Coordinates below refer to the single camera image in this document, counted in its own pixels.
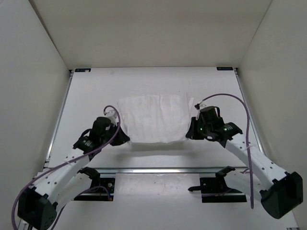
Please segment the white pleated skirt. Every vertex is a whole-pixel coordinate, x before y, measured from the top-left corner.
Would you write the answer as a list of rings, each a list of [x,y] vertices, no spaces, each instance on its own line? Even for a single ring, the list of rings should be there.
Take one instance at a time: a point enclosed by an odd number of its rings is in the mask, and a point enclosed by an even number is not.
[[[184,141],[194,98],[183,95],[139,95],[117,103],[121,127],[132,143],[167,144]]]

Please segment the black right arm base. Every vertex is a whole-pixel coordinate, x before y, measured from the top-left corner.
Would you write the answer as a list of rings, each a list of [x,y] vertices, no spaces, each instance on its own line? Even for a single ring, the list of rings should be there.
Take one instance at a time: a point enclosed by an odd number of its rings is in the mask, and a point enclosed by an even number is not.
[[[227,166],[215,173],[215,177],[201,177],[200,185],[188,188],[188,191],[201,193],[202,203],[245,203],[246,195],[239,190],[226,185],[224,177],[235,171],[234,167]]]

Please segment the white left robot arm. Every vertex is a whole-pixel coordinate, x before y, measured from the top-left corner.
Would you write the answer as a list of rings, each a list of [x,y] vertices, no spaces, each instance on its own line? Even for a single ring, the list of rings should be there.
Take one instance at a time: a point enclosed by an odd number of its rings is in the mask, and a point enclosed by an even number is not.
[[[120,146],[130,138],[120,127],[120,117],[110,111],[82,132],[64,162],[38,175],[19,193],[13,214],[37,230],[52,229],[59,212],[85,190],[100,186],[97,170],[88,164],[105,146]]]

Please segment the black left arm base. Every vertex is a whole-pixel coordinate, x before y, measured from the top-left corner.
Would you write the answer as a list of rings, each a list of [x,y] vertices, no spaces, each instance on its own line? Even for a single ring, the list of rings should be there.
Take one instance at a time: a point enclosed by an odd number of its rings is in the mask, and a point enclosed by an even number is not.
[[[87,175],[91,184],[88,189],[78,194],[74,201],[113,201],[115,178],[102,178],[96,169],[90,167],[79,170],[79,173]]]

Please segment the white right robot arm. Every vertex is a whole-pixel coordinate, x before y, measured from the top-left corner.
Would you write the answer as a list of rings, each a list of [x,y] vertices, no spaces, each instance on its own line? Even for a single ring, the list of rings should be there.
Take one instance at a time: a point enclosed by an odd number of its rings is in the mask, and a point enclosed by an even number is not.
[[[303,202],[303,179],[297,172],[287,172],[251,145],[237,125],[223,121],[218,107],[197,105],[196,108],[198,115],[191,119],[187,138],[218,142],[249,168],[249,174],[226,166],[209,181],[190,187],[190,192],[218,195],[235,189],[251,200],[260,201],[275,219],[282,218]]]

